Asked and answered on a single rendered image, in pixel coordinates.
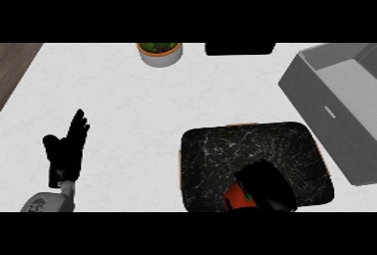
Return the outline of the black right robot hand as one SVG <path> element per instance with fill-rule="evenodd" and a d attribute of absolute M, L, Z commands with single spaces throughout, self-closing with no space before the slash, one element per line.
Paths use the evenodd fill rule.
<path fill-rule="evenodd" d="M 297 210 L 292 188 L 273 164 L 261 159 L 247 165 L 235 174 L 236 184 L 263 212 L 294 212 Z"/>

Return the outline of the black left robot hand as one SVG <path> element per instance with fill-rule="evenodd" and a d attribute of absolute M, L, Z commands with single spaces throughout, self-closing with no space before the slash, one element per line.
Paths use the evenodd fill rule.
<path fill-rule="evenodd" d="M 90 125 L 87 124 L 84 111 L 77 110 L 66 135 L 62 138 L 51 134 L 43 137 L 47 160 L 50 161 L 50 188 L 57 188 L 60 181 L 77 181 L 79 177 L 88 129 Z"/>

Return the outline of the black marble tray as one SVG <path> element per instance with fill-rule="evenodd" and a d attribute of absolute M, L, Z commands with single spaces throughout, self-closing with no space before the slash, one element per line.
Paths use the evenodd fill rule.
<path fill-rule="evenodd" d="M 223 212 L 233 174 L 267 160 L 292 188 L 298 206 L 334 199 L 334 185 L 315 139 L 297 122 L 201 127 L 182 136 L 182 196 L 189 212 Z"/>

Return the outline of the grey cardboard box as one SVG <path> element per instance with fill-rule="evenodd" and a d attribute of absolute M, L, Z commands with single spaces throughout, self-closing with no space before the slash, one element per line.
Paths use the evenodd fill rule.
<path fill-rule="evenodd" d="M 298 51 L 278 85 L 352 185 L 377 183 L 377 43 Z"/>

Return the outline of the white potted plant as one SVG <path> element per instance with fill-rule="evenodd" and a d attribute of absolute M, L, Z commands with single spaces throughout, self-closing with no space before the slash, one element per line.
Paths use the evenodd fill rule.
<path fill-rule="evenodd" d="M 164 68 L 171 66 L 182 58 L 183 44 L 176 43 L 174 46 L 159 53 L 146 51 L 142 44 L 137 44 L 137 49 L 143 62 L 153 68 Z"/>

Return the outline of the black rectangular appliance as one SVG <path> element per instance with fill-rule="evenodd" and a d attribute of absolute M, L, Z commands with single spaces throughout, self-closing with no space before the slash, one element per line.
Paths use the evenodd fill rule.
<path fill-rule="evenodd" d="M 273 43 L 205 43 L 204 51 L 208 56 L 269 55 L 273 47 Z"/>

